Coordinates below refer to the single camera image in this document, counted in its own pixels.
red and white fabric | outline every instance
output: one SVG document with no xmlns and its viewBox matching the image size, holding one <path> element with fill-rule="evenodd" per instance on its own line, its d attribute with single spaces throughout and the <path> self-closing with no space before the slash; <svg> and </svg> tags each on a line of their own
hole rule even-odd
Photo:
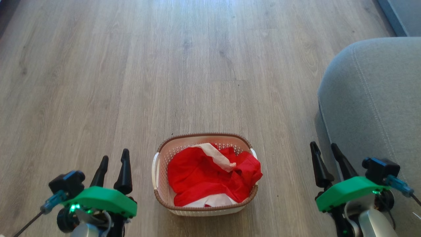
<svg viewBox="0 0 421 237">
<path fill-rule="evenodd" d="M 225 206 L 244 201 L 262 177 L 260 162 L 234 148 L 218 150 L 211 143 L 186 148 L 168 164 L 168 183 L 175 206 Z"/>
</svg>

gray sofa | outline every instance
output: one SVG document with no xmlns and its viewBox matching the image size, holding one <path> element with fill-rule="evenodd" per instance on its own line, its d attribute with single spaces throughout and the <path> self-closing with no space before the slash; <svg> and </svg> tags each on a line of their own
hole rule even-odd
<svg viewBox="0 0 421 237">
<path fill-rule="evenodd" d="M 327 68 L 319 91 L 329 141 L 359 175 L 365 157 L 388 158 L 421 197 L 421 38 L 354 43 Z M 399 236 L 421 236 L 421 207 L 397 191 L 392 209 Z"/>
</svg>

red cloth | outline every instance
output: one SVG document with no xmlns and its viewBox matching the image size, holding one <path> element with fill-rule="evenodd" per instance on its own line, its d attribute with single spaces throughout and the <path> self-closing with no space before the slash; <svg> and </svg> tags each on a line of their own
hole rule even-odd
<svg viewBox="0 0 421 237">
<path fill-rule="evenodd" d="M 226 194 L 238 203 L 250 195 L 262 177 L 260 162 L 245 151 L 236 156 L 232 147 L 220 152 L 230 163 L 237 163 L 233 171 L 221 169 L 199 147 L 186 148 L 173 157 L 167 171 L 168 182 L 177 194 L 175 206 L 182 207 L 212 194 Z"/>
</svg>

stitching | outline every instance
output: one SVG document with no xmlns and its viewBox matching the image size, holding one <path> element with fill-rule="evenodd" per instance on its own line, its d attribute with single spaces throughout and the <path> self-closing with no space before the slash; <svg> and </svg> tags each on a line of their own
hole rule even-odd
<svg viewBox="0 0 421 237">
<path fill-rule="evenodd" d="M 357 70 L 358 76 L 360 77 L 361 84 L 364 87 L 365 94 L 367 95 L 367 98 L 368 98 L 368 101 L 370 103 L 371 110 L 373 112 L 374 118 L 376 119 L 377 124 L 380 128 L 381 136 L 382 136 L 383 141 L 386 145 L 389 156 L 390 156 L 391 159 L 393 159 L 396 162 L 396 156 L 395 156 L 395 153 L 394 153 L 394 149 L 392 147 L 392 143 L 390 142 L 389 135 L 387 134 L 386 128 L 384 127 L 383 121 L 382 121 L 382 119 L 379 115 L 376 104 L 374 103 L 374 99 L 373 99 L 373 96 L 370 92 L 370 88 L 368 87 L 367 80 L 365 79 L 365 76 L 362 73 L 360 63 L 358 62 L 358 58 L 356 56 L 355 46 L 353 46 L 352 49 L 351 49 L 351 57 L 352 57 L 352 61 L 354 61 L 354 57 L 355 57 L 355 61 L 354 61 L 355 69 Z"/>
</svg>

blue connector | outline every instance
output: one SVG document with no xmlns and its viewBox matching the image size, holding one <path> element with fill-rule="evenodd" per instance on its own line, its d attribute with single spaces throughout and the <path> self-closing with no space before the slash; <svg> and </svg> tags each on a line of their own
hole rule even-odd
<svg viewBox="0 0 421 237">
<path fill-rule="evenodd" d="M 388 175 L 385 183 L 386 185 L 399 190 L 405 197 L 411 197 L 411 195 L 414 193 L 414 190 L 409 187 L 407 183 L 393 175 Z"/>
<path fill-rule="evenodd" d="M 53 196 L 51 196 L 45 204 L 41 206 L 41 211 L 44 215 L 51 212 L 51 210 L 57 206 L 58 204 L 64 202 L 67 199 L 67 195 L 63 190 L 56 192 Z"/>
</svg>

